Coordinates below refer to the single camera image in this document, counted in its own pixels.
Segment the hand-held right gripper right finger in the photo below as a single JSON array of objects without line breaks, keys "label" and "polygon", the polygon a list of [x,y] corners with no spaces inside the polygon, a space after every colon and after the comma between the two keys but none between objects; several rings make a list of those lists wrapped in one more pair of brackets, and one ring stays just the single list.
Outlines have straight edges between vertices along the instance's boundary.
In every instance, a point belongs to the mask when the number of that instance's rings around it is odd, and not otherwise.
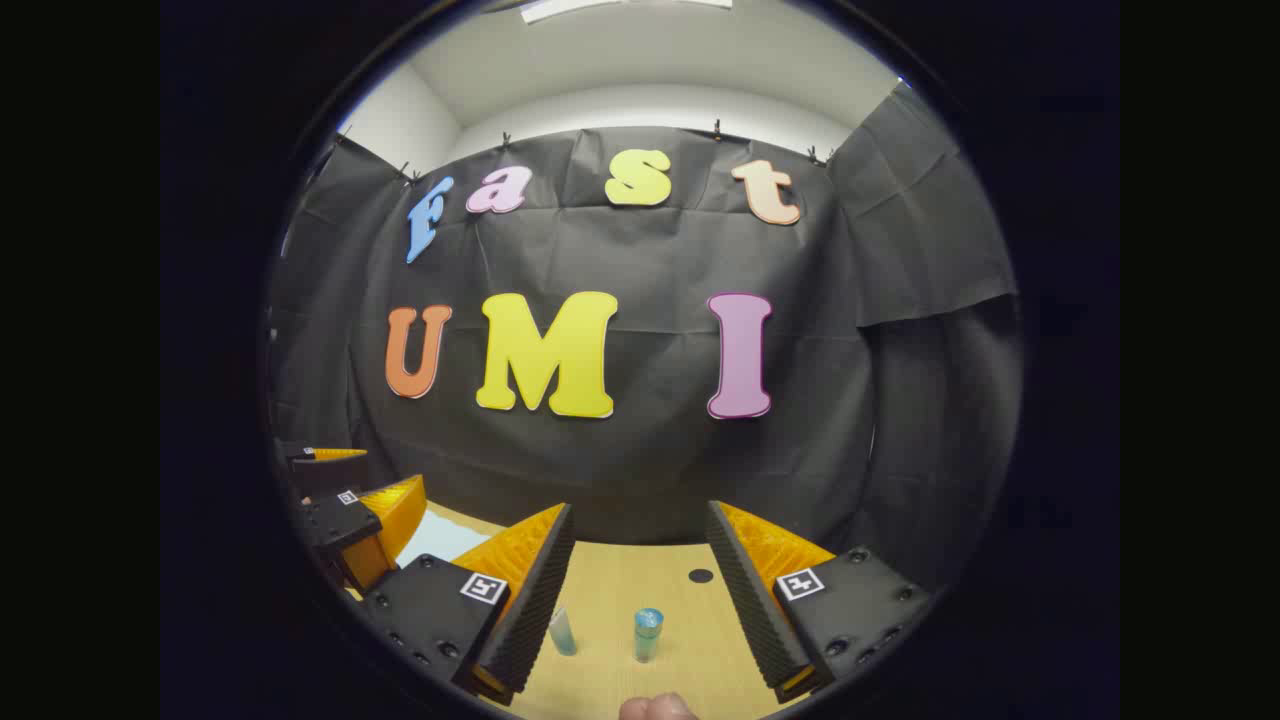
[{"label": "hand-held right gripper right finger", "polygon": [[707,541],[781,703],[865,675],[933,603],[865,546],[832,553],[726,502],[708,502]]}]

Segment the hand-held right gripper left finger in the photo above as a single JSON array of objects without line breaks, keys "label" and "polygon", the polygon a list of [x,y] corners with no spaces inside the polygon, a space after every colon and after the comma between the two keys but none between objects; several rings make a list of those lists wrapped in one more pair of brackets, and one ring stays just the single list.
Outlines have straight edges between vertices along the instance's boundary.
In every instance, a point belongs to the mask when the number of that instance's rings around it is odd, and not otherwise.
[{"label": "hand-held right gripper left finger", "polygon": [[421,676],[508,706],[525,691],[575,547],[557,503],[453,561],[422,553],[362,593],[375,634]]}]

